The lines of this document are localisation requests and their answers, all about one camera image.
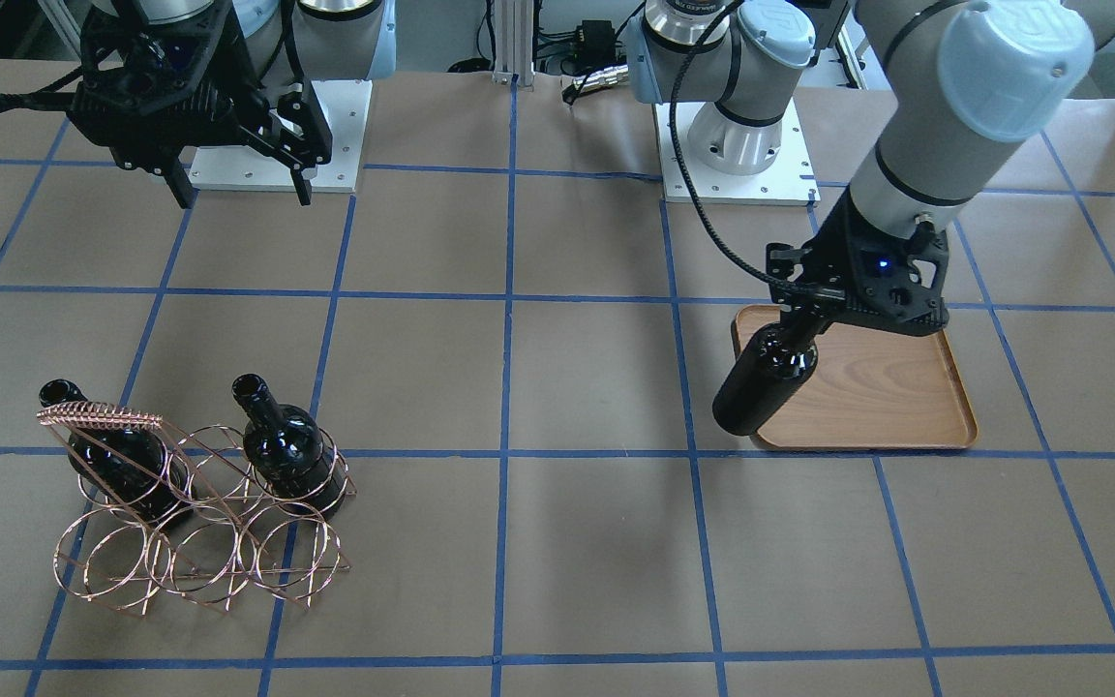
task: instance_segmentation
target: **cable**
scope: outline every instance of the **cable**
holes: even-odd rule
[[[493,0],[484,0],[484,23],[487,26],[487,51],[493,66],[496,66],[496,33],[493,31]]]
[[[743,4],[745,0],[734,0],[731,3],[726,4],[725,9],[712,19],[711,23],[705,28],[704,32],[700,33],[698,40],[691,46],[689,51],[686,52],[686,58],[682,59],[682,65],[678,67],[678,74],[673,76],[673,88],[669,93],[669,137],[670,142],[673,144],[673,158],[678,161],[678,171],[682,173],[682,182],[686,184],[686,191],[689,191],[691,195],[691,204],[695,206],[695,213],[700,219],[700,224],[704,224],[704,231],[708,233],[708,236],[712,239],[712,243],[716,244],[717,250],[720,250],[727,260],[734,261],[734,264],[739,269],[743,269],[752,277],[759,279],[762,282],[768,283],[769,287],[775,290],[787,292],[787,294],[793,296],[822,296],[826,297],[827,291],[822,291],[817,285],[811,285],[811,283],[799,283],[792,282],[788,279],[774,277],[772,274],[762,272],[762,270],[756,269],[756,267],[747,263],[743,256],[739,256],[730,250],[729,244],[726,244],[720,234],[717,234],[716,230],[712,229],[712,221],[708,220],[708,213],[704,210],[704,202],[700,202],[699,194],[695,193],[695,182],[691,181],[691,173],[686,168],[686,158],[682,156],[682,145],[679,143],[678,138],[678,95],[682,88],[682,79],[686,78],[686,71],[691,67],[691,62],[695,61],[695,57],[700,52],[700,48],[708,42],[708,37],[712,36],[712,31],[716,30],[718,26],[721,25],[725,19],[729,18],[730,13],[734,13],[738,9],[738,6]]]
[[[109,49],[103,49],[96,56],[96,62],[105,61],[105,59],[110,55]],[[60,93],[59,89],[67,87],[67,85],[76,83],[76,78],[80,77],[84,66],[72,69],[69,74],[56,79],[52,84],[45,85],[45,87],[37,89],[37,91],[29,91],[27,94],[0,94],[0,114],[4,112],[10,112],[12,109],[31,109],[35,112],[66,112],[68,107],[71,106],[71,98],[75,97],[75,93]]]
[[[291,65],[291,83],[304,81],[304,66],[300,65],[300,52],[295,48],[295,26],[291,13],[295,12],[295,0],[282,0],[282,42],[287,45],[287,62]]]
[[[744,0],[735,0],[735,3],[741,4],[743,1]],[[622,19],[622,26],[619,27],[619,31],[613,32],[614,46],[619,43],[619,39],[620,37],[622,37],[622,31],[626,30],[626,28],[628,28],[628,23],[631,23],[631,19],[636,17],[636,14],[638,14],[639,12],[642,12],[642,8],[644,8],[644,4],[647,4],[647,0],[644,1],[644,3],[639,3],[638,8],[636,8],[634,11],[629,13],[627,18]],[[562,101],[565,101],[566,105],[574,106],[576,99],[579,99],[581,94],[583,94],[583,86],[588,84],[588,78],[592,77],[592,74],[594,74],[594,71],[595,70],[585,71],[585,74],[583,74],[583,80],[580,80],[579,87],[575,88],[574,93],[570,94],[570,97],[568,97],[566,94],[562,94]]]

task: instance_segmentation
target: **wine bottle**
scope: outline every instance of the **wine bottle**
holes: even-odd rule
[[[80,388],[67,379],[49,380],[40,389],[39,398],[43,407],[52,407],[64,401],[88,400],[85,394],[80,393]],[[80,476],[106,494],[107,500],[112,503],[127,504],[149,525],[158,524],[181,509],[182,512],[169,519],[168,524],[177,524],[191,515],[188,504],[181,502],[174,494],[174,490],[182,488],[180,473],[169,471],[172,483],[169,485],[149,474],[159,477],[164,472],[166,451],[157,436],[138,428],[81,430],[87,437],[74,430],[67,439],[68,445],[79,456],[77,458],[77,455],[68,453],[67,459]],[[110,451],[123,454],[124,458],[132,459],[132,463],[145,467],[149,473],[143,472],[140,467]],[[97,476],[94,477],[89,473],[95,473]],[[98,480],[105,482],[110,491],[103,488]]]
[[[279,405],[261,376],[239,376],[231,393],[248,414],[244,456],[264,477],[269,493],[307,503],[327,519],[332,516],[341,506],[345,480],[334,468],[333,452],[312,416],[301,407]],[[301,506],[291,510],[307,512]]]

